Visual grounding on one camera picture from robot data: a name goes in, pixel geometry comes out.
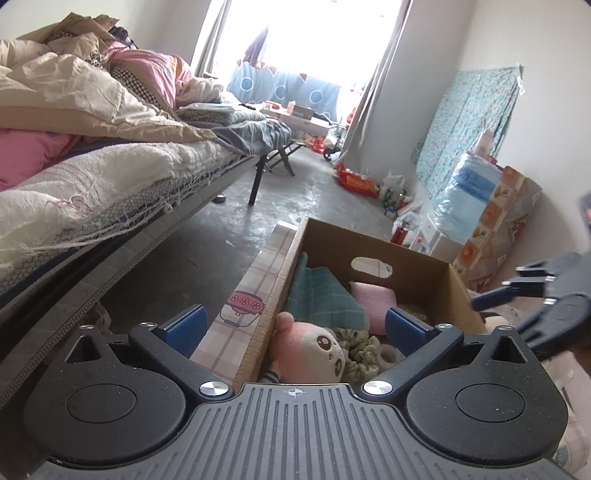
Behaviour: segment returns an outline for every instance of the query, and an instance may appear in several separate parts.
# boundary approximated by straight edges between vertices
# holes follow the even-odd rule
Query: metal bed leg
[[[256,176],[255,181],[252,184],[251,190],[251,198],[248,200],[248,205],[251,207],[255,204],[256,201],[256,194],[258,193],[258,187],[261,184],[262,173],[265,170],[265,165],[267,163],[267,156],[263,155],[261,159],[256,164]]]
[[[285,165],[285,168],[287,169],[287,171],[290,173],[290,175],[292,177],[295,177],[296,174],[294,173],[293,168],[291,168],[290,158],[289,158],[289,155],[287,154],[287,152],[285,151],[285,148],[279,149],[279,155],[281,155],[281,159],[283,160],[283,164]]]

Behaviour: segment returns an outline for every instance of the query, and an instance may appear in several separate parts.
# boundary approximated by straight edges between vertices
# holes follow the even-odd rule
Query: teal towel
[[[368,317],[326,267],[308,268],[308,255],[300,256],[284,310],[296,322],[314,323],[324,328],[367,330]]]

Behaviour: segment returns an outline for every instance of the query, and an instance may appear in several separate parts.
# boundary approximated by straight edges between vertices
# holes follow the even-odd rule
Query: screw
[[[224,395],[228,393],[230,387],[225,384],[224,382],[205,382],[201,387],[199,387],[199,391],[207,396],[207,397],[219,397],[220,395]]]
[[[363,389],[370,395],[387,395],[392,391],[392,385],[384,380],[372,380],[363,385]]]

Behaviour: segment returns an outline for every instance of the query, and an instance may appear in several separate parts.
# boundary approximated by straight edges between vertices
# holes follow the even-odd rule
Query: white towel blanket
[[[0,192],[0,280],[32,253],[60,248],[55,238],[65,229],[156,181],[190,177],[233,156],[211,141],[113,145],[62,161]]]

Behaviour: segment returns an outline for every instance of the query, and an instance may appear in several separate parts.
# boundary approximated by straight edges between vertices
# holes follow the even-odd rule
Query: beige comforter
[[[42,43],[63,30],[64,22],[75,34],[86,32]],[[70,14],[64,22],[24,36],[41,42],[0,41],[0,128],[141,142],[215,139],[208,129],[171,120],[85,61],[91,51],[103,53],[109,41],[96,19]]]

